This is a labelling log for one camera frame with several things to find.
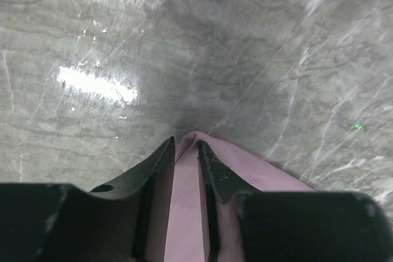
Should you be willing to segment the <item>pink tank top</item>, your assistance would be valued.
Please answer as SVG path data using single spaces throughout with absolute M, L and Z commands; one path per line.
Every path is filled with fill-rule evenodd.
M 205 141 L 218 159 L 261 191 L 312 191 L 312 188 L 263 159 L 229 142 L 192 131 L 176 152 L 166 234 L 165 261 L 204 261 L 198 141 Z

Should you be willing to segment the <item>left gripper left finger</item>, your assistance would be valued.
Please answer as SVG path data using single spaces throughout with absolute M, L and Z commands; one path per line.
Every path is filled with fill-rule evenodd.
M 174 179 L 174 137 L 150 156 L 91 194 L 125 201 L 135 211 L 131 221 L 131 259 L 163 259 Z

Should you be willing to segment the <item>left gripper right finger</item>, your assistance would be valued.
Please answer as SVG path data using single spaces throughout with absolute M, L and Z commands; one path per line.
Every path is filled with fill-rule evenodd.
M 204 257 L 218 259 L 224 242 L 219 225 L 226 213 L 236 212 L 231 201 L 239 193 L 259 190 L 221 162 L 206 141 L 198 141 L 197 146 Z

